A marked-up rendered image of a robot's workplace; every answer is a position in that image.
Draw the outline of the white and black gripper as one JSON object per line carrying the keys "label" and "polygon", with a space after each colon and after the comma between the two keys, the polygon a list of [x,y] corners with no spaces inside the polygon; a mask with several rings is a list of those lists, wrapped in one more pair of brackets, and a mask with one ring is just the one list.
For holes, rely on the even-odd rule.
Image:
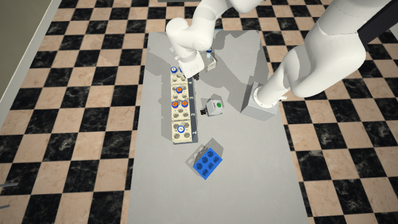
{"label": "white and black gripper", "polygon": [[193,77],[194,79],[199,80],[199,72],[205,67],[199,51],[196,52],[197,55],[190,62],[182,62],[178,60],[180,69],[185,78]]}

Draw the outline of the cream bucket adapter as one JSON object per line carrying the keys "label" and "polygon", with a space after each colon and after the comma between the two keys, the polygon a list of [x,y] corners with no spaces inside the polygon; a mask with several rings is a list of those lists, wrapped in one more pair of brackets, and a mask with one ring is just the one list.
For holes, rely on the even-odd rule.
{"label": "cream bucket adapter", "polygon": [[191,122],[191,118],[190,118],[190,105],[189,105],[189,101],[188,101],[188,107],[187,108],[183,108],[183,106],[181,105],[181,102],[178,102],[179,107],[174,109],[172,107],[172,121],[173,122],[178,122],[178,121],[190,121]]}
{"label": "cream bucket adapter", "polygon": [[[177,128],[181,125],[184,127],[184,132],[182,134],[177,130]],[[190,121],[172,122],[172,141],[174,143],[192,142]]]}
{"label": "cream bucket adapter", "polygon": [[[176,88],[181,87],[182,88],[182,94],[177,94]],[[171,85],[171,99],[172,102],[182,102],[183,100],[186,100],[189,102],[189,93],[188,93],[188,84],[185,85]]]}
{"label": "cream bucket adapter", "polygon": [[180,72],[180,69],[177,69],[177,74],[171,74],[171,85],[185,85],[188,84],[188,79],[184,77],[184,75]]}

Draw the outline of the white tube rack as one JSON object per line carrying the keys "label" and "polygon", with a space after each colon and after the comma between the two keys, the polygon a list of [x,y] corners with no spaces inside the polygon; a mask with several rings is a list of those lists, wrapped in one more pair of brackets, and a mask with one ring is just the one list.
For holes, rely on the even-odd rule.
{"label": "white tube rack", "polygon": [[[207,71],[209,71],[209,70],[215,68],[215,66],[216,66],[216,60],[213,58],[212,55],[211,55],[210,58],[207,58],[207,57],[206,57],[206,51],[199,51],[199,53],[200,53],[200,55],[201,55],[201,57],[202,57],[202,59],[203,59],[204,65],[205,65],[205,67],[204,67],[204,69],[203,69],[204,72],[207,72]],[[213,61],[212,59],[213,59],[214,61]]]}

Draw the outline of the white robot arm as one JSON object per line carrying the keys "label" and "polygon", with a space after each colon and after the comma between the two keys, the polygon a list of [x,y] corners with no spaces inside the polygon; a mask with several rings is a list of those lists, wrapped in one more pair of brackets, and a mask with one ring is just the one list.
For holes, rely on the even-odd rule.
{"label": "white robot arm", "polygon": [[[263,1],[202,0],[191,26],[181,17],[166,25],[173,46],[170,52],[176,61],[192,61],[196,51],[211,48],[215,22],[226,10],[234,7],[247,14]],[[357,30],[390,1],[333,0],[306,35],[305,44],[291,49],[267,82],[254,91],[256,104],[271,108],[286,100],[283,95],[290,89],[297,97],[314,96],[356,71],[366,58]]]}

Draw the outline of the blue tube rack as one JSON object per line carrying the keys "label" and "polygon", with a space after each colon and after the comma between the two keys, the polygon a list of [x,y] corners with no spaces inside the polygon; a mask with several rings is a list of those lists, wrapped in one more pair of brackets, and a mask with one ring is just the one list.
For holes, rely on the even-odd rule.
{"label": "blue tube rack", "polygon": [[221,157],[209,148],[193,167],[206,180],[221,161]]}

